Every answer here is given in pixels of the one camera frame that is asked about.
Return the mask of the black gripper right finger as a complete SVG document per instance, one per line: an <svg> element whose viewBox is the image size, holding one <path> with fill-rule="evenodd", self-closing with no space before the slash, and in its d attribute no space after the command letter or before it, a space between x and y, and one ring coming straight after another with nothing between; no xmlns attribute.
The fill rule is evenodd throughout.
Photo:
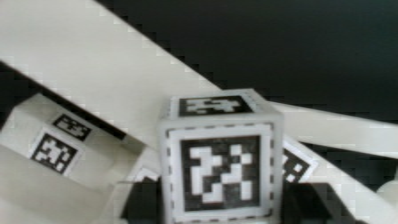
<svg viewBox="0 0 398 224"><path fill-rule="evenodd" d="M282 195L282 224L362 224L327 183L288 183Z"/></svg>

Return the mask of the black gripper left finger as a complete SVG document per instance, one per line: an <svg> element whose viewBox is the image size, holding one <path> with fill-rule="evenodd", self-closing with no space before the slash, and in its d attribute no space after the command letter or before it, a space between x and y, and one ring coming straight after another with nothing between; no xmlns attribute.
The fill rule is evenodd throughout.
<svg viewBox="0 0 398 224"><path fill-rule="evenodd" d="M149 178L133 184L121 218L128 224L161 224L160 181Z"/></svg>

